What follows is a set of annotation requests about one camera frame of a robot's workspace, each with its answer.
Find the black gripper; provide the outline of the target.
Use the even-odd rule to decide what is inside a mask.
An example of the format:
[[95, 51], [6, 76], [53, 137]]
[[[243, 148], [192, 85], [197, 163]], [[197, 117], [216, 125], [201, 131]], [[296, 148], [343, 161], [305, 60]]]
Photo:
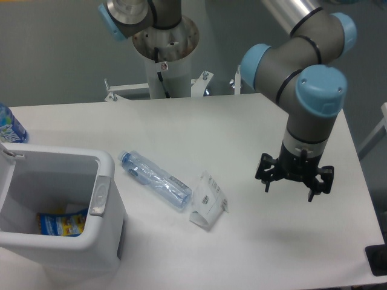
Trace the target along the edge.
[[308, 202], [311, 202], [321, 193], [329, 194], [333, 185], [334, 167], [318, 168], [321, 158], [322, 154], [314, 157], [294, 155], [282, 143], [278, 159], [274, 159], [267, 153], [261, 155], [255, 178], [265, 185], [266, 193], [272, 182], [281, 179], [307, 183]]

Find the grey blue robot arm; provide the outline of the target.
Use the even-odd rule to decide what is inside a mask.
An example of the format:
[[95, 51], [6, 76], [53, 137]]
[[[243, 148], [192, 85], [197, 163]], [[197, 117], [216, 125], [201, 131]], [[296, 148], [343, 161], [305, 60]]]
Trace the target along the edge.
[[[357, 40], [353, 20], [327, 13], [317, 1], [265, 1], [289, 35], [278, 48], [251, 47], [240, 63], [246, 85], [288, 114], [279, 156], [263, 154], [256, 179], [269, 186], [281, 179], [304, 183], [309, 198], [331, 191], [333, 166], [319, 166], [347, 80], [330, 62]], [[116, 40], [132, 39], [148, 64], [151, 98], [190, 97], [187, 62], [197, 48], [197, 26], [184, 16], [180, 1], [103, 1], [98, 11]]]

